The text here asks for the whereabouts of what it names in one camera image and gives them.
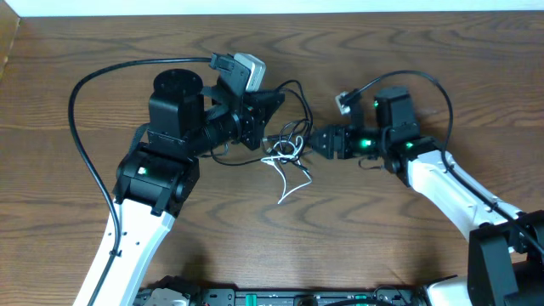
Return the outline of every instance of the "brown tabletop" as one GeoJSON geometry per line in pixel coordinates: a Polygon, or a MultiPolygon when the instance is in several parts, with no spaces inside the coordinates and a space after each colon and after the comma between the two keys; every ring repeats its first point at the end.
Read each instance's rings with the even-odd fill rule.
{"type": "MultiPolygon", "coordinates": [[[[318,127],[346,122],[334,96],[385,72],[426,71],[455,108],[449,151],[491,191],[542,208],[544,13],[310,14],[24,19],[0,82],[0,303],[70,304],[101,240],[104,199],[73,144],[68,96],[88,73],[126,60],[254,54],[264,88],[297,78],[318,127]]],[[[76,121],[109,189],[134,129],[148,121],[153,78],[171,67],[127,68],[80,92],[76,121]]],[[[442,139],[445,102],[410,87],[425,134],[442,139]]],[[[364,99],[373,118],[371,90],[364,99]]],[[[293,98],[267,128],[302,116],[293,98]]],[[[242,161],[262,154],[234,149],[242,161]]],[[[165,275],[243,287],[360,288],[420,284],[467,270],[468,244],[426,198],[356,160],[306,160],[314,183],[276,205],[278,174],[256,163],[201,160],[201,178],[159,247],[145,284],[165,275]]],[[[305,177],[287,169],[291,186],[305,177]]]]}

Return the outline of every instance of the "white wall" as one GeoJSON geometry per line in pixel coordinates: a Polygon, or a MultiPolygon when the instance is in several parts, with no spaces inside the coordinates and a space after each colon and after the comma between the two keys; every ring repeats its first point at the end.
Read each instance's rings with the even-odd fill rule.
{"type": "Polygon", "coordinates": [[[6,0],[21,17],[543,10],[544,0],[6,0]]]}

